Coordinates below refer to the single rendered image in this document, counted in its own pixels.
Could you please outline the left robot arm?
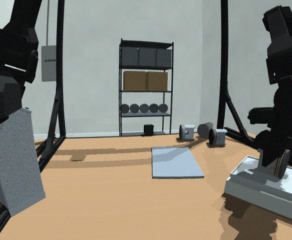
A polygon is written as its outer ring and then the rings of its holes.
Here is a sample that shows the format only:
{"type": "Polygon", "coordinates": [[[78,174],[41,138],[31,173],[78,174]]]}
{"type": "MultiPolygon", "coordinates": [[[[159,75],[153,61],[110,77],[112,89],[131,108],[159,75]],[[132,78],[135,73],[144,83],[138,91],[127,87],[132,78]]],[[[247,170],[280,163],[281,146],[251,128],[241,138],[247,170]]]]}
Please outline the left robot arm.
{"type": "Polygon", "coordinates": [[[265,12],[262,21],[272,41],[266,59],[269,82],[270,85],[278,83],[279,88],[274,95],[274,107],[253,108],[248,119],[252,125],[268,124],[272,129],[275,108],[282,115],[292,117],[292,11],[289,6],[276,6],[265,12]]]}

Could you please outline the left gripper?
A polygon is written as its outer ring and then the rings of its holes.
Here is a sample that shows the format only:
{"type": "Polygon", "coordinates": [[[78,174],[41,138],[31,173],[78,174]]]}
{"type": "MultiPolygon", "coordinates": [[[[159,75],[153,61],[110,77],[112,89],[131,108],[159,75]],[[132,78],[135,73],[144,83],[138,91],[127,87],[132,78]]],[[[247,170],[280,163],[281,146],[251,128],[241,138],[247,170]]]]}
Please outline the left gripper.
{"type": "Polygon", "coordinates": [[[277,109],[272,129],[260,132],[254,140],[254,146],[263,150],[262,166],[267,167],[277,158],[281,158],[292,141],[292,117],[280,114],[277,109]]]}

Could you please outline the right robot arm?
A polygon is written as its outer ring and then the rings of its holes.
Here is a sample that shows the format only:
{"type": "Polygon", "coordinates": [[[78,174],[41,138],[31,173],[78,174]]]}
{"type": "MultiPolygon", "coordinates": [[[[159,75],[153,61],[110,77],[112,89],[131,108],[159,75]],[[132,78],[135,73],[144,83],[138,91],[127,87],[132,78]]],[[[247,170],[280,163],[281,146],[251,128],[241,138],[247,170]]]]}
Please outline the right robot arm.
{"type": "Polygon", "coordinates": [[[21,98],[25,91],[24,83],[32,83],[35,78],[39,43],[35,23],[41,2],[14,0],[10,22],[0,29],[0,76],[12,77],[19,83],[21,98]]]}

